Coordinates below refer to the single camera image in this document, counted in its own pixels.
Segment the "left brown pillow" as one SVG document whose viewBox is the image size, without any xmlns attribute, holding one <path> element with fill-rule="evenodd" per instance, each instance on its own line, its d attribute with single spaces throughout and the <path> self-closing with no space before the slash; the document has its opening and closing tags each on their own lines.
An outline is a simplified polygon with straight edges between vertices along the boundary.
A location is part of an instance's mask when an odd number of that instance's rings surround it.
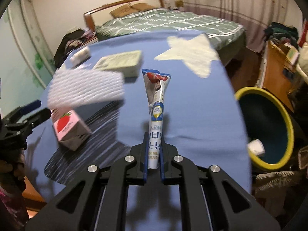
<svg viewBox="0 0 308 231">
<path fill-rule="evenodd" d="M 125 4 L 121 7 L 118 7 L 110 12 L 113 18 L 122 18 L 124 16 L 137 13 L 138 10 L 132 9 L 129 5 Z"/>
</svg>

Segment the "cream puffer jacket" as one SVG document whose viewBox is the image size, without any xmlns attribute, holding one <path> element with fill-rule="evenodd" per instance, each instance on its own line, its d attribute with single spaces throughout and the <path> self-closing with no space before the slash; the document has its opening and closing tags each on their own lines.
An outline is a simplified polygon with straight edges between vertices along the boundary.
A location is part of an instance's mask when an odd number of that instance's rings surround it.
<svg viewBox="0 0 308 231">
<path fill-rule="evenodd" d="M 302 77 L 306 84 L 308 84 L 308 48 L 303 44 L 299 52 L 299 59 L 296 65 L 296 71 Z"/>
</svg>

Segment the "small white pill bottle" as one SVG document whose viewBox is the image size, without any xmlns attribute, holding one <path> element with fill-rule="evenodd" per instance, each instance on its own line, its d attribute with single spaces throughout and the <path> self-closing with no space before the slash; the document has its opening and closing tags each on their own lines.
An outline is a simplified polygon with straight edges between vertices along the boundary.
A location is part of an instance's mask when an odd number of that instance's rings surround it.
<svg viewBox="0 0 308 231">
<path fill-rule="evenodd" d="M 71 58 L 70 62 L 73 67 L 76 67 L 82 64 L 85 60 L 88 60 L 91 57 L 90 48 L 88 46 L 82 48 L 78 52 L 76 52 Z"/>
</svg>

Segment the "sliding wardrobe door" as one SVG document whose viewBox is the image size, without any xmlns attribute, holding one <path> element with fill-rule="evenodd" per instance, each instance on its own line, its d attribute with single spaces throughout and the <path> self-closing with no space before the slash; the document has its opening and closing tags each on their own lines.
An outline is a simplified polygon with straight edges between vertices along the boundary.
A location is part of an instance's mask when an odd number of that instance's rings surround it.
<svg viewBox="0 0 308 231">
<path fill-rule="evenodd" d="M 1 115 L 37 100 L 54 73 L 32 1 L 12 0 L 1 16 Z"/>
</svg>

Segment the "blue star tablecloth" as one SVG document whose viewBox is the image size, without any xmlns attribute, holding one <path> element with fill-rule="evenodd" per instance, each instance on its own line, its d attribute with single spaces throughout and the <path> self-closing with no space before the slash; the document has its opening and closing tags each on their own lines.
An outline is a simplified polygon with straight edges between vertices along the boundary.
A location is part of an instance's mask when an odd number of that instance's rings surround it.
<svg viewBox="0 0 308 231">
<path fill-rule="evenodd" d="M 211 73 L 200 78 L 181 60 L 156 60 L 167 51 L 167 38 L 186 40 L 197 31 L 157 31 L 130 34 L 90 46 L 86 68 L 107 55 L 142 51 L 142 67 L 171 75 L 164 103 L 163 133 L 167 143 L 196 165 L 219 165 L 242 188 L 251 191 L 251 163 L 247 154 L 246 130 L 234 90 L 224 66 L 215 61 Z M 142 75 L 124 84 L 120 104 L 85 105 L 76 109 L 92 135 L 76 152 L 59 146 L 51 121 L 35 128 L 28 137 L 26 175 L 39 194 L 53 199 L 88 165 L 101 168 L 127 155 L 148 130 L 149 108 Z M 128 192 L 126 230 L 181 230 L 180 197 L 177 186 L 161 183 L 158 171 L 146 185 L 131 186 Z"/>
</svg>

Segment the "white nightstand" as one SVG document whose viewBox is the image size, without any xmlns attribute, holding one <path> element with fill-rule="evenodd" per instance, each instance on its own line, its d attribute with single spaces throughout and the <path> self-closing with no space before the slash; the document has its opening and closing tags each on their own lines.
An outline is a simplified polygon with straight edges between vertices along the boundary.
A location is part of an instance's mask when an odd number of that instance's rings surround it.
<svg viewBox="0 0 308 231">
<path fill-rule="evenodd" d="M 98 42 L 98 37 L 96 35 L 92 35 L 90 37 L 81 37 L 80 40 L 81 44 L 79 46 L 82 47 Z"/>
</svg>

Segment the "white foam net sleeve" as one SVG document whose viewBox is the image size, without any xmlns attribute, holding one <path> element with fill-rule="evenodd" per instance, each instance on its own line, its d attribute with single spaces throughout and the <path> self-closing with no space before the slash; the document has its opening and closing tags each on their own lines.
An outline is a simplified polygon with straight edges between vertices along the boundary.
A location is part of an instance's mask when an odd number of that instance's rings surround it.
<svg viewBox="0 0 308 231">
<path fill-rule="evenodd" d="M 124 76 L 115 71 L 67 69 L 56 71 L 48 92 L 50 109 L 80 107 L 124 98 Z"/>
</svg>

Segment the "brown pillow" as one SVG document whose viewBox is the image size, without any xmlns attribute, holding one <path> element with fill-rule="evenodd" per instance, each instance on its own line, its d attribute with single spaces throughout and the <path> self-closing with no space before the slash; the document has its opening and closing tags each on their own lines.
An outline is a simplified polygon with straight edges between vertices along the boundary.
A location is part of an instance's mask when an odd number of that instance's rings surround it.
<svg viewBox="0 0 308 231">
<path fill-rule="evenodd" d="M 154 7 L 154 6 L 149 5 L 147 3 L 137 3 L 137 4 L 131 5 L 131 8 L 138 10 L 139 12 L 146 12 L 146 11 L 149 11 L 149 10 L 156 9 L 157 7 Z"/>
<path fill-rule="evenodd" d="M 118 7 L 110 12 L 113 18 L 122 18 L 124 16 L 137 13 L 138 10 L 132 9 L 129 5 L 125 4 L 121 7 Z"/>
</svg>

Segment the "wooden desk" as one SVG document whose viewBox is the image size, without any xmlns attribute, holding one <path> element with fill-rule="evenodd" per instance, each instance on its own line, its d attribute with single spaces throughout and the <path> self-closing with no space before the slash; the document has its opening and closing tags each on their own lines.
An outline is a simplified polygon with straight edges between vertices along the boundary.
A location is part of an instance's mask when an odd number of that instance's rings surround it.
<svg viewBox="0 0 308 231">
<path fill-rule="evenodd" d="M 286 63 L 286 53 L 273 41 L 267 41 L 255 86 L 273 94 L 289 111 L 294 112 L 289 98 L 292 83 L 284 72 Z"/>
</svg>

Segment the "pink strawberry milk carton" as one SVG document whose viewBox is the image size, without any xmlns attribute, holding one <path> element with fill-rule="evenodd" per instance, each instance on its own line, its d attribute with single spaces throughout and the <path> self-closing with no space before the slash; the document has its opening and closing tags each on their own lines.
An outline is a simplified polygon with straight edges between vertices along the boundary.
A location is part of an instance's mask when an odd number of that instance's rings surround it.
<svg viewBox="0 0 308 231">
<path fill-rule="evenodd" d="M 52 109 L 51 119 L 58 143 L 76 151 L 92 134 L 74 110 Z"/>
</svg>

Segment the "bed with green quilt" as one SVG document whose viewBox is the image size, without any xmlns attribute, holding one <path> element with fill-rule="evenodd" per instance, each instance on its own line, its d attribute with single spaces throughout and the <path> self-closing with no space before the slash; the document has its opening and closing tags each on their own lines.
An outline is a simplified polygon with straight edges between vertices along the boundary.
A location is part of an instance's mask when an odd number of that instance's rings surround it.
<svg viewBox="0 0 308 231">
<path fill-rule="evenodd" d="M 95 26 L 100 41 L 133 33 L 171 30 L 204 33 L 224 66 L 232 59 L 239 59 L 246 47 L 246 33 L 242 24 L 193 12 L 157 8 L 111 19 Z"/>
</svg>

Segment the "clothes heap on desk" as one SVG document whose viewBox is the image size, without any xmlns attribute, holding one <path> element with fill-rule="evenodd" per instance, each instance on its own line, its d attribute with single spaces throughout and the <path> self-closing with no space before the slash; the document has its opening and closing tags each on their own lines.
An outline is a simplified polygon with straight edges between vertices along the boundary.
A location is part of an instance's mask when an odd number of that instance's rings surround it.
<svg viewBox="0 0 308 231">
<path fill-rule="evenodd" d="M 281 40 L 282 38 L 287 38 L 290 40 L 290 44 L 298 49 L 298 30 L 296 27 L 285 26 L 281 23 L 272 22 L 265 30 L 264 30 L 264 41 L 268 41 L 270 39 Z"/>
</svg>

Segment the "white yogurt cup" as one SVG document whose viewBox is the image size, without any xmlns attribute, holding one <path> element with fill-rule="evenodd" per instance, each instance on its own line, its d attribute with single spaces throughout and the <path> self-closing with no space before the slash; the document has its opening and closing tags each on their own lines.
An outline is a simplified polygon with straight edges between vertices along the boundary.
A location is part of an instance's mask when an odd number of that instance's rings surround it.
<svg viewBox="0 0 308 231">
<path fill-rule="evenodd" d="M 252 152 L 257 157 L 261 157 L 265 154 L 265 148 L 262 144 L 262 142 L 258 139 L 254 139 L 250 141 L 247 145 L 248 150 Z"/>
</svg>

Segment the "yellow rim trash bin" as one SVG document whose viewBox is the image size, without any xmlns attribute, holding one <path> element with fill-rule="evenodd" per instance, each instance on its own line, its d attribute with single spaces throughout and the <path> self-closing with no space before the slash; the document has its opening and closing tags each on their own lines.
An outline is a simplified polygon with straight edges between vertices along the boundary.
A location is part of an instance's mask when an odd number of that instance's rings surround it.
<svg viewBox="0 0 308 231">
<path fill-rule="evenodd" d="M 252 163 L 264 171 L 284 167 L 293 153 L 295 141 L 291 118 L 282 103 L 271 93 L 245 87 L 235 93 L 240 105 L 249 142 L 260 141 L 261 154 L 248 148 Z"/>
</svg>

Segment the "wooden headboard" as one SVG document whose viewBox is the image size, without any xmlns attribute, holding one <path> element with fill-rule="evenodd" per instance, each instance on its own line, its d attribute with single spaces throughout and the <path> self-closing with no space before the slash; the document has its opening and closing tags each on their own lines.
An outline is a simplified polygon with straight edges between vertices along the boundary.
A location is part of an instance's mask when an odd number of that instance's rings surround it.
<svg viewBox="0 0 308 231">
<path fill-rule="evenodd" d="M 146 4 L 154 8 L 165 7 L 164 0 L 121 0 L 85 12 L 85 25 L 95 31 L 96 26 L 100 26 L 111 19 L 126 16 L 131 12 L 141 12 L 146 7 Z"/>
</svg>

